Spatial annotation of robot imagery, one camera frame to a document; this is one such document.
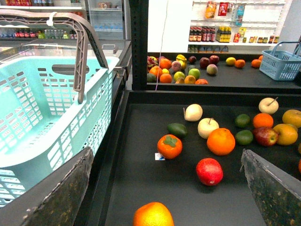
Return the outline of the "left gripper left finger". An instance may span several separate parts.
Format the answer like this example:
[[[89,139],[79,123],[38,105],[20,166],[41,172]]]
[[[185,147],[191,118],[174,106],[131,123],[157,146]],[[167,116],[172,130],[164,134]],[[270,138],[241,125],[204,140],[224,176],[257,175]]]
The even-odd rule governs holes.
[[[1,208],[2,226],[71,226],[88,188],[94,160],[86,147],[37,185]]]

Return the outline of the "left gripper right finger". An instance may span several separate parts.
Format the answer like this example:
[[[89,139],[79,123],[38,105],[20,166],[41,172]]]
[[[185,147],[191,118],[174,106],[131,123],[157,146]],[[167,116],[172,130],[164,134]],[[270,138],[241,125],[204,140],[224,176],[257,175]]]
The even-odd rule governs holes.
[[[301,182],[249,149],[241,169],[255,203],[268,226],[301,224]]]

